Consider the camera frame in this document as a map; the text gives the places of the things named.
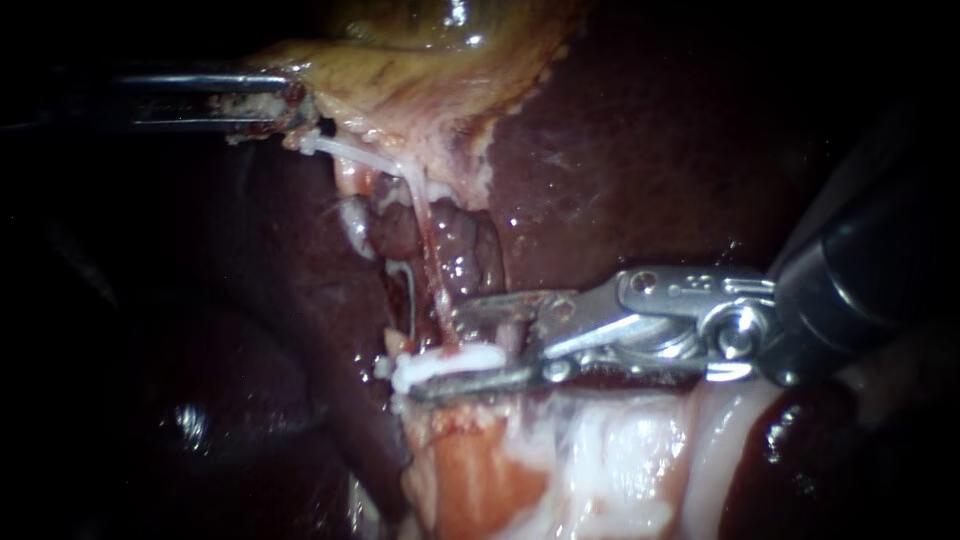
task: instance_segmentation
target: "metal screw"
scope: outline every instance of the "metal screw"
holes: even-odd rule
[[[569,362],[554,360],[543,367],[543,377],[550,382],[561,382],[570,376],[571,371]]]
[[[650,294],[656,284],[657,275],[653,272],[638,272],[630,278],[630,287],[637,292]]]
[[[567,322],[576,311],[576,306],[567,298],[558,298],[550,305],[550,317],[557,322]]]
[[[777,374],[777,381],[783,386],[794,386],[800,382],[797,374],[792,371],[781,371]]]
[[[743,358],[753,353],[756,337],[753,327],[740,330],[739,327],[727,325],[717,334],[717,348],[727,360]]]

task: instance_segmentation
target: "clip applier jaw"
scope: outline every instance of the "clip applier jaw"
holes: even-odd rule
[[[650,266],[617,272],[583,292],[538,290],[476,298],[457,308],[461,335],[529,323],[515,365],[437,377],[411,395],[433,401],[522,391],[595,367],[633,376],[750,377],[752,356],[780,332],[773,282],[749,271]]]

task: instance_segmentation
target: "white tendon-like tissue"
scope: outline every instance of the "white tendon-like tissue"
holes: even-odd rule
[[[394,388],[497,367],[493,345],[400,355]],[[554,391],[400,409],[405,489],[436,538],[663,538],[679,525],[695,400],[658,391]]]

